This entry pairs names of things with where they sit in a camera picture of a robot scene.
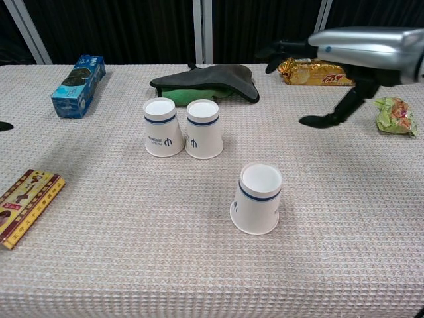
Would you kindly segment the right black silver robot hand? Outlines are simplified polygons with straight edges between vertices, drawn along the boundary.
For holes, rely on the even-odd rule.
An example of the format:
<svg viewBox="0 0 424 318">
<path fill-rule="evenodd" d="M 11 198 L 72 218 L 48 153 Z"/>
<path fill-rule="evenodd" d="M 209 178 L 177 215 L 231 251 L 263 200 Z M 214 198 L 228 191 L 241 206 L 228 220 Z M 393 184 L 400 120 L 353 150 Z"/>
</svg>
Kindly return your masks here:
<svg viewBox="0 0 424 318">
<path fill-rule="evenodd" d="M 299 122 L 325 129 L 345 122 L 380 87 L 423 83 L 423 29 L 350 26 L 321 30 L 304 41 L 275 41 L 255 54 L 267 59 L 266 73 L 286 58 L 317 58 L 340 66 L 355 86 L 332 113 Z"/>
</svg>

